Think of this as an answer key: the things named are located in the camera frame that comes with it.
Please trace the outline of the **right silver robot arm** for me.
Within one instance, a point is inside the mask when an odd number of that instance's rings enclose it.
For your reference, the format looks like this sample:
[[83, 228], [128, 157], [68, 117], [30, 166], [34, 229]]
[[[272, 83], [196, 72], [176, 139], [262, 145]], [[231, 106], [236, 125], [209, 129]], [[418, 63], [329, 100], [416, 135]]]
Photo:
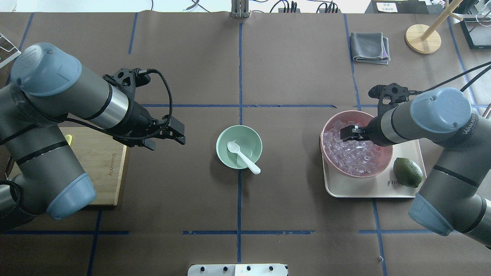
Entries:
[[491, 123], [472, 110], [459, 89], [414, 91], [398, 84], [376, 85], [378, 115], [366, 126], [342, 128], [340, 138], [391, 146], [426, 138], [442, 153], [415, 195], [409, 216], [441, 236], [458, 231], [491, 244], [490, 200], [477, 189], [491, 167]]

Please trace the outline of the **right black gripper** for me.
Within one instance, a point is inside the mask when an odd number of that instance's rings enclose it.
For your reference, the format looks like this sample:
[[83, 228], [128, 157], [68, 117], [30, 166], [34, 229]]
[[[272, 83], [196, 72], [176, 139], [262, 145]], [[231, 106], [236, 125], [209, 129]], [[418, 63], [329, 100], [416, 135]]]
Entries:
[[377, 146], [387, 147], [388, 139], [382, 132], [381, 126], [382, 118], [373, 118], [366, 127], [359, 127], [357, 125], [349, 125], [340, 130], [340, 140], [349, 141], [363, 141], [365, 136]]

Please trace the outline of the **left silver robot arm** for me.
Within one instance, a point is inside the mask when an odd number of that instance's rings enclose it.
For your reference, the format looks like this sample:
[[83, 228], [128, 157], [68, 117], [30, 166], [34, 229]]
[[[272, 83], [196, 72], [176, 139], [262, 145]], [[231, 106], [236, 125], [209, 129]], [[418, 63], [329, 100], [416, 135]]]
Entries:
[[[150, 74], [163, 81], [169, 112], [158, 120], [135, 101]], [[173, 97], [156, 69], [121, 68], [99, 76], [74, 56], [42, 42], [14, 61], [11, 82], [1, 89], [1, 145], [20, 174], [1, 180], [1, 231], [48, 214], [61, 220], [88, 206], [95, 187], [60, 131], [71, 121], [111, 136], [128, 147], [155, 149], [153, 138], [186, 143], [173, 116]]]

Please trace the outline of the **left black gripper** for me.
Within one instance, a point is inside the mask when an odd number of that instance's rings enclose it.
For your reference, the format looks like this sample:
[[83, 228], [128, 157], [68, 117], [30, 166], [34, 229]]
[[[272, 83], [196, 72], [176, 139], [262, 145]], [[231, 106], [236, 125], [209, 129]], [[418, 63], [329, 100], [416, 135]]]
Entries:
[[[175, 140], [181, 145], [186, 144], [185, 126], [175, 117], [163, 117], [166, 123], [163, 129], [163, 139]], [[132, 103], [130, 115], [125, 121], [116, 127], [116, 134], [121, 136], [115, 138], [119, 143], [128, 147], [143, 147], [154, 151], [156, 144], [152, 137], [156, 136], [161, 129], [158, 120], [154, 119], [142, 105]]]

